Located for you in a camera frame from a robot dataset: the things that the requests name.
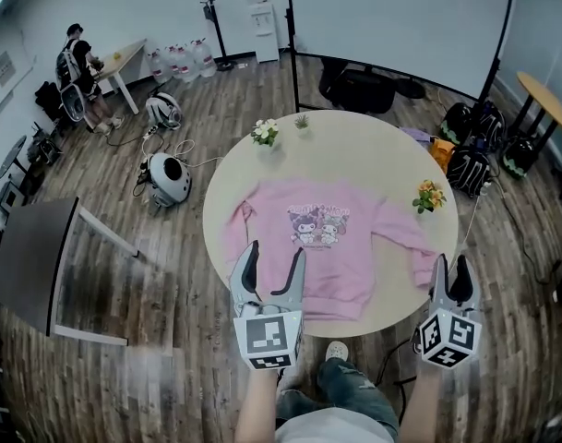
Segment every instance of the coat rack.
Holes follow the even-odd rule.
[[[223,38],[221,36],[221,28],[219,27],[219,20],[217,19],[217,10],[215,9],[216,0],[207,0],[206,2],[200,2],[203,4],[203,11],[205,12],[205,18],[212,21],[215,25],[215,30],[217,31],[217,39],[219,40],[219,47],[221,49],[221,61],[217,63],[217,70],[226,71],[233,69],[235,66],[235,61],[230,61],[225,52],[225,45],[223,44]]]

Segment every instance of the pink sweatshirt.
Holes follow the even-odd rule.
[[[248,223],[256,232],[250,241],[259,241],[258,288],[282,289],[295,251],[305,249],[309,319],[361,316],[375,285],[371,234],[411,251],[417,285],[430,281],[436,260],[412,215],[345,182],[291,179],[256,185],[225,225],[229,274],[248,245]]]

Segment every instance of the white desk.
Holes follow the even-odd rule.
[[[417,195],[417,186],[425,179],[439,182],[448,202],[443,209],[424,214],[420,224],[431,246],[452,261],[459,230],[457,206],[447,177],[424,148],[395,126],[337,110],[307,113],[311,133],[301,139],[294,126],[297,116],[291,114],[278,120],[278,150],[268,153],[268,157],[260,156],[258,146],[247,136],[225,156],[210,181],[203,209],[203,234],[209,258],[227,287],[223,225],[249,189],[263,179],[346,179],[353,186],[377,192],[378,197],[387,196],[410,213],[414,211],[412,199]],[[255,239],[253,232],[248,231],[248,235],[250,241]],[[427,290],[413,284],[407,251],[374,235],[373,252],[376,276],[381,281],[360,320],[308,320],[306,334],[339,338],[379,331],[426,302]]]
[[[127,63],[133,58],[135,54],[143,50],[145,41],[146,40],[134,42],[133,44],[129,44],[127,47],[116,51],[116,53],[119,53],[121,55],[121,57],[119,57],[118,59],[114,59],[114,53],[104,57],[102,59],[102,61],[104,62],[104,68],[100,72],[99,78],[99,81],[109,79],[111,85],[113,86],[114,92],[117,92],[117,87],[123,92],[126,102],[129,104],[134,114],[138,114],[139,109],[137,108],[133,97],[131,97],[131,94],[126,88],[126,84],[121,77],[121,70],[127,65]]]

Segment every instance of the black metal frame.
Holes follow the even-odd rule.
[[[215,0],[207,0],[206,2],[200,2],[203,5],[209,7],[210,14],[213,18],[213,24],[215,25],[215,30],[217,31],[217,39],[219,40],[219,47],[221,49],[220,62],[217,64],[219,70],[229,70],[235,65],[234,61],[231,61],[225,52],[225,44],[223,44],[223,37],[221,36],[221,27],[219,26],[219,19],[217,18],[217,10],[215,9]]]
[[[490,92],[490,89],[492,88],[492,84],[494,83],[494,78],[496,77],[496,72],[498,71],[499,67],[500,67],[500,59],[498,58],[500,56],[500,50],[502,49],[502,43],[504,42],[504,38],[506,36],[506,30],[508,28],[508,21],[510,18],[510,10],[512,8],[512,1],[513,0],[508,0],[508,5],[507,5],[507,9],[506,9],[506,15],[504,16],[504,23],[502,25],[502,31],[500,34],[500,39],[498,40],[498,46],[496,48],[496,54],[494,55],[494,60],[492,61],[492,65],[490,66],[490,71],[487,75],[487,79],[485,80],[484,83],[484,87],[482,88],[482,92],[480,93],[480,96],[478,99],[476,99],[475,97],[473,97],[472,95],[468,95],[467,93],[463,93],[460,90],[456,90],[453,89],[451,87],[448,87],[446,85],[443,84],[439,84],[438,82],[435,82],[433,80],[429,80],[427,78],[419,78],[418,76],[415,76],[413,74],[408,74],[406,72],[401,72],[398,70],[394,70],[394,69],[390,69],[388,67],[383,67],[383,66],[376,66],[373,64],[368,64],[368,63],[364,63],[364,62],[360,62],[360,61],[353,61],[350,59],[341,59],[339,57],[328,57],[328,56],[322,56],[319,54],[307,54],[307,53],[299,53],[297,52],[297,50],[295,49],[295,21],[294,21],[294,13],[293,13],[293,0],[289,0],[289,7],[287,8],[287,12],[285,17],[287,18],[287,27],[289,30],[289,53],[291,55],[291,71],[293,73],[293,94],[294,94],[294,98],[295,98],[295,109],[297,112],[299,112],[300,108],[307,108],[309,110],[327,110],[327,108],[325,107],[319,107],[316,105],[310,105],[308,103],[301,103],[299,101],[299,81],[298,81],[298,76],[297,76],[297,56],[301,55],[301,56],[306,56],[306,57],[327,57],[328,59],[336,59],[338,61],[346,61],[348,63],[353,63],[353,64],[359,64],[362,66],[366,66],[366,67],[374,67],[377,69],[381,69],[381,70],[385,70],[388,72],[392,72],[395,74],[400,74],[403,76],[407,76],[410,78],[416,78],[419,80],[422,80],[424,82],[429,82],[431,84],[434,84],[438,87],[442,87],[443,89],[447,89],[447,90],[451,90],[455,93],[459,93],[460,95],[463,95],[464,97],[468,97],[474,101],[476,101],[476,104],[473,106],[473,112],[475,114],[478,114],[481,112],[481,107],[484,105],[485,100]]]

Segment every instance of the jeans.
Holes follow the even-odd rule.
[[[393,441],[397,441],[400,425],[391,404],[353,364],[340,358],[329,358],[319,368],[317,385],[332,406],[371,417],[385,427]],[[283,424],[291,418],[324,407],[299,390],[285,390],[277,402],[277,421]]]

